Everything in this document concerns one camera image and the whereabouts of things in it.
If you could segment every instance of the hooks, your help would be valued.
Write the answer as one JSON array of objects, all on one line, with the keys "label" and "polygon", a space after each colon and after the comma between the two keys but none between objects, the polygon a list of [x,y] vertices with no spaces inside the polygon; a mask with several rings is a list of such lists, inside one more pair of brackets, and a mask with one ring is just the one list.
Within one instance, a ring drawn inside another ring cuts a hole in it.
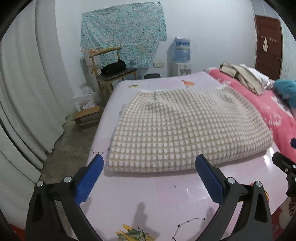
[{"label": "hooks", "polygon": [[265,39],[265,38],[266,38],[266,39],[269,40],[269,41],[272,41],[272,42],[278,43],[278,40],[273,39],[273,38],[270,38],[270,37],[266,37],[266,36],[264,36],[264,35],[261,35],[260,38],[262,38],[262,39]]}]

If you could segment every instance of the beige checked sweater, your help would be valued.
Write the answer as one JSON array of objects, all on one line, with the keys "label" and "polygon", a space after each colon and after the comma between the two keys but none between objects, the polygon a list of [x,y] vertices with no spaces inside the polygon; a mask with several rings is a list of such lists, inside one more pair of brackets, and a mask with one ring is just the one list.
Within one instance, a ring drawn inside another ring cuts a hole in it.
[{"label": "beige checked sweater", "polygon": [[107,166],[121,172],[194,169],[199,154],[217,165],[272,142],[260,113],[229,86],[142,91],[122,111]]}]

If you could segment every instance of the floral fabric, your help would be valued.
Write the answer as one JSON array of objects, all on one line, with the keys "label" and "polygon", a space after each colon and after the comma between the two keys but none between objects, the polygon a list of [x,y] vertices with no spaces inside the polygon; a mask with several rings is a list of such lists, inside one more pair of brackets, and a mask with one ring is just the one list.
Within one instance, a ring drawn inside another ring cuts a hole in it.
[{"label": "floral fabric", "polygon": [[[129,65],[150,66],[159,41],[167,39],[160,2],[134,3],[82,14],[81,51],[121,46],[120,58]],[[102,66],[117,60],[116,51],[100,55]]]}]

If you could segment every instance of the small wooden stool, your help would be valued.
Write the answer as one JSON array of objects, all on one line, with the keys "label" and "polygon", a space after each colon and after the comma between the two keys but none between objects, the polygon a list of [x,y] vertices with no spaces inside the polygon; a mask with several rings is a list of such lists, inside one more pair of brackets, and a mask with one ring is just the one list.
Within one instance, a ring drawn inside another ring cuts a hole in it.
[{"label": "small wooden stool", "polygon": [[76,114],[73,116],[73,119],[75,121],[75,124],[76,124],[78,130],[81,130],[81,126],[83,126],[83,125],[95,123],[98,121],[98,120],[92,120],[89,122],[82,123],[81,118],[89,116],[89,115],[93,115],[93,114],[98,114],[99,111],[100,111],[100,106],[96,105],[92,108],[76,112]]}]

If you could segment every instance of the pink table surface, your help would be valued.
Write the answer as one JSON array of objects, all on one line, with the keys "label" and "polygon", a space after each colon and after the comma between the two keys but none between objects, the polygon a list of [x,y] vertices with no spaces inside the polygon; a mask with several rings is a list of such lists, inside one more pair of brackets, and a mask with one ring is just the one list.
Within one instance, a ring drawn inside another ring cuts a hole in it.
[{"label": "pink table surface", "polygon": [[[119,83],[102,115],[88,163],[98,152],[106,163],[107,150],[122,106],[129,103],[138,91],[185,88],[181,80],[194,82],[195,86],[191,88],[221,86],[205,72],[184,77]],[[129,88],[132,84],[139,85],[139,88]],[[271,160],[277,150],[273,144],[266,152],[218,166],[226,177],[232,176],[240,183],[249,185],[260,180],[270,196],[271,213],[286,199],[288,188],[286,175],[273,165]],[[133,228],[140,227],[156,240],[172,240],[178,224],[193,218],[205,218],[182,225],[175,236],[176,240],[193,241],[211,220],[218,205],[211,201],[195,170],[141,174],[110,172],[104,169],[88,200],[80,207],[104,241],[118,240],[115,231],[124,231],[122,224]],[[239,207],[241,204],[237,206],[224,237],[231,233]]]}]

